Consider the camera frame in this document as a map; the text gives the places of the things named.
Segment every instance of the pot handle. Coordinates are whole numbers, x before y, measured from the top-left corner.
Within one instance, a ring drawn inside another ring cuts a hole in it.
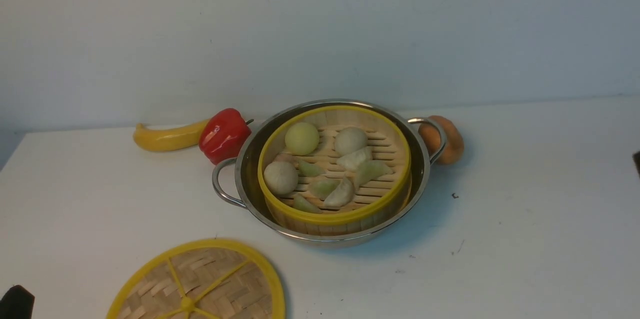
[[[224,190],[222,190],[222,186],[220,185],[220,171],[222,168],[229,166],[230,164],[234,164],[236,162],[237,157],[230,157],[228,159],[224,159],[213,168],[213,173],[211,174],[211,183],[213,183],[213,190],[224,200],[225,202],[235,205],[236,207],[247,209],[245,203],[238,198],[234,198],[230,194],[227,194]]]
[[[447,135],[444,132],[444,129],[442,129],[441,125],[439,125],[438,123],[436,123],[435,120],[429,119],[429,118],[411,118],[409,120],[407,120],[409,122],[410,125],[418,125],[421,123],[426,123],[434,128],[436,128],[436,130],[438,131],[438,134],[440,136],[440,146],[438,148],[438,150],[436,150],[435,153],[432,153],[429,156],[429,164],[434,164],[434,162],[436,160],[438,160],[438,158],[442,155],[442,152],[444,152],[444,148],[447,145]]]

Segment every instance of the bamboo steamer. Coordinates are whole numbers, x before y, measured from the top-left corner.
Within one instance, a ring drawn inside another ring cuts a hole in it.
[[[373,158],[384,161],[393,169],[393,173],[363,184],[356,190],[354,199],[339,210],[323,208],[321,199],[309,192],[309,184],[315,178],[300,176],[292,193],[275,196],[268,189],[263,172],[279,153],[290,154],[286,150],[285,134],[292,125],[300,122],[318,129],[320,143],[309,155],[296,157],[325,169],[325,177],[340,180],[347,176],[353,182],[355,174],[336,164],[340,154],[334,151],[336,135],[340,130],[352,126],[366,132],[367,145],[372,149]],[[258,182],[267,207],[279,225],[309,235],[345,235],[377,226],[406,205],[412,181],[410,166],[407,139],[391,120],[363,107],[329,105],[298,114],[270,135],[258,159]],[[291,207],[296,193],[322,209],[322,214]]]
[[[284,319],[278,274],[237,241],[204,239],[153,258],[128,280],[107,319]]]

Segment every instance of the stainless steel pot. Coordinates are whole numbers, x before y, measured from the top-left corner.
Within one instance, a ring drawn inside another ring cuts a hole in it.
[[[265,196],[258,184],[258,157],[260,156],[260,152],[262,151],[269,136],[286,121],[298,114],[301,114],[302,112],[306,112],[307,110],[331,105],[348,105],[373,110],[374,112],[378,112],[379,114],[389,118],[398,126],[398,128],[400,128],[400,130],[402,130],[411,150],[411,177],[413,180],[409,194],[410,199],[409,203],[407,203],[407,205],[396,215],[384,223],[367,230],[362,230],[353,234],[334,236],[302,234],[282,227],[274,221],[272,214],[269,212],[269,209],[265,204]],[[427,152],[427,148],[422,137],[420,137],[416,128],[411,126],[420,123],[428,123],[434,126],[439,132],[440,146],[431,156],[429,156],[429,153]],[[375,236],[379,235],[382,230],[388,228],[398,219],[404,217],[405,214],[407,214],[407,212],[416,205],[425,190],[425,186],[427,185],[431,164],[440,157],[446,143],[447,137],[444,130],[438,123],[429,118],[412,118],[405,120],[388,109],[355,100],[327,99],[311,101],[295,105],[278,112],[262,123],[258,130],[251,133],[251,136],[249,136],[249,138],[244,142],[238,157],[226,159],[215,166],[212,174],[213,189],[215,190],[215,193],[217,193],[218,196],[227,203],[249,210],[249,212],[251,212],[254,217],[258,218],[258,220],[263,224],[289,239],[315,247],[346,248],[356,246],[373,239]],[[221,169],[233,163],[235,163],[235,187],[237,188],[240,198],[234,198],[230,194],[224,192],[218,180]]]

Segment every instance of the plastic vegetable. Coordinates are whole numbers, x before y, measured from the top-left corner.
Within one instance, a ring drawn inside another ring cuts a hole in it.
[[[436,163],[442,164],[443,166],[454,164],[462,158],[462,154],[465,152],[465,141],[462,139],[462,135],[460,135],[458,128],[453,125],[451,120],[444,116],[432,115],[429,119],[438,123],[446,134],[446,145],[444,146],[444,151],[438,160],[436,160]],[[418,132],[426,144],[429,153],[435,153],[441,143],[438,130],[433,126],[424,123],[420,125]]]
[[[367,146],[339,158],[337,160],[337,164],[348,171],[354,172],[358,170],[361,164],[372,159],[373,155],[371,154],[371,148]]]
[[[300,171],[300,174],[304,177],[317,177],[321,176],[325,173],[325,169],[322,167],[311,164],[310,162],[306,162],[302,159],[297,160],[297,169]]]
[[[211,163],[217,165],[225,159],[237,157],[251,129],[240,112],[231,107],[215,114],[199,137],[199,148]]]
[[[358,167],[354,184],[356,188],[377,179],[386,174],[393,174],[393,169],[389,168],[382,160],[372,160],[364,162]]]
[[[352,181],[347,177],[343,177],[338,187],[324,199],[323,207],[337,208],[347,205],[354,198],[354,191]]]
[[[334,150],[347,155],[367,146],[367,133],[359,127],[346,127],[335,136]]]
[[[264,182],[275,195],[293,192],[298,186],[298,171],[290,162],[274,161],[264,169]]]
[[[291,153],[308,155],[318,147],[320,134],[318,129],[310,123],[295,123],[286,131],[284,142]]]
[[[340,182],[334,178],[323,178],[309,184],[309,192],[314,197],[326,199],[338,187]]]
[[[138,123],[133,132],[133,141],[138,147],[150,152],[182,150],[198,144],[198,139],[208,121],[208,119],[202,120],[183,127],[166,130],[153,130],[142,123]]]
[[[297,210],[302,210],[302,212],[322,214],[322,210],[319,207],[310,203],[300,193],[293,194],[293,208]]]

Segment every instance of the black object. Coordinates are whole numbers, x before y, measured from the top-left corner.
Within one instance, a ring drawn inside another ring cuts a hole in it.
[[[35,296],[21,285],[12,286],[0,300],[0,319],[31,319]]]
[[[635,162],[635,168],[638,169],[638,175],[640,176],[640,152],[634,153],[633,161]]]

